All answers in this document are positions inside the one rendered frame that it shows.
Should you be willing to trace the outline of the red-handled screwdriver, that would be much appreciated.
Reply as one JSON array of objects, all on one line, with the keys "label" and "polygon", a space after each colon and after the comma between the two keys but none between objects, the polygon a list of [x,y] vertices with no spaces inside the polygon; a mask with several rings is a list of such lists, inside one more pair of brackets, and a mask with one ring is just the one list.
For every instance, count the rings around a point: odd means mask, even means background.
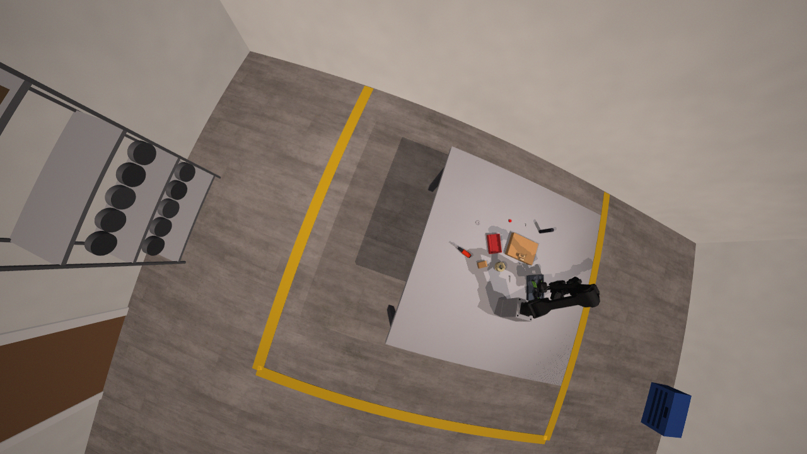
[{"label": "red-handled screwdriver", "polygon": [[[455,244],[453,244],[453,245],[455,245]],[[461,251],[462,255],[466,255],[466,257],[468,257],[468,258],[470,258],[472,256],[470,253],[468,253],[468,251],[466,251],[466,250],[464,250],[464,249],[462,249],[460,247],[457,247],[456,245],[455,245],[455,247],[458,248],[458,250]]]}]

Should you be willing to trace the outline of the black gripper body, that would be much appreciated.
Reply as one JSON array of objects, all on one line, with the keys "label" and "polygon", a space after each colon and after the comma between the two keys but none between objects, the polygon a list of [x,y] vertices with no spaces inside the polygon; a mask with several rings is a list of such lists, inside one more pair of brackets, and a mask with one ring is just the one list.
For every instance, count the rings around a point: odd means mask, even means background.
[{"label": "black gripper body", "polygon": [[538,283],[539,293],[546,293],[547,290],[552,290],[555,291],[556,293],[559,293],[559,291],[557,291],[557,285],[561,284],[562,282],[564,282],[564,284],[566,283],[565,281],[556,282],[557,284],[555,282],[551,282],[550,286],[547,286],[546,282],[539,282]]}]

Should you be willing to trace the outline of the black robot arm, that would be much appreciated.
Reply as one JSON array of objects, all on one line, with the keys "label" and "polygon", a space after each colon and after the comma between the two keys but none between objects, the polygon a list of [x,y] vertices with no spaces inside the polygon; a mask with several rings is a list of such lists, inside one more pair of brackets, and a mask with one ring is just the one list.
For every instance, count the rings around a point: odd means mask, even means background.
[{"label": "black robot arm", "polygon": [[[549,297],[545,297],[521,303],[520,314],[527,317],[532,315],[533,318],[537,318],[547,314],[550,310],[554,310],[554,308],[565,308],[576,305],[585,308],[598,306],[600,302],[600,292],[596,284],[581,283],[582,280],[578,277],[572,277],[572,281],[569,279],[567,284],[563,284],[562,282],[557,285],[557,291],[559,291],[559,293],[550,290],[550,299],[552,299],[552,301],[549,300]],[[585,288],[583,286],[585,286]],[[564,295],[568,295],[569,293],[571,296],[564,297]]]}]

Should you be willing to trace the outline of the red open tray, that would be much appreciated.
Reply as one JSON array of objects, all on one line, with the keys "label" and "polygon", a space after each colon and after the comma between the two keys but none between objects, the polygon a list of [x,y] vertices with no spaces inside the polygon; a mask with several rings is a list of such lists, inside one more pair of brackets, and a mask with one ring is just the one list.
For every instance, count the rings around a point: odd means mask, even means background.
[{"label": "red open tray", "polygon": [[487,235],[488,253],[502,253],[501,235]]}]

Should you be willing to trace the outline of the light wooden board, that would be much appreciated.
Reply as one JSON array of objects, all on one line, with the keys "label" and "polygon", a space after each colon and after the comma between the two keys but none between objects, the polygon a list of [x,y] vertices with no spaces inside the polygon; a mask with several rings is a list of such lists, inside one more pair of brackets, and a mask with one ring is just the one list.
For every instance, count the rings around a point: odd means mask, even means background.
[{"label": "light wooden board", "polygon": [[508,255],[516,260],[519,260],[519,257],[517,257],[517,253],[520,253],[521,255],[525,255],[524,261],[522,260],[520,261],[526,262],[526,264],[528,265],[532,265],[537,251],[537,245],[538,245],[537,243],[528,240],[524,236],[512,233],[508,241],[508,247],[506,249],[505,255]]}]

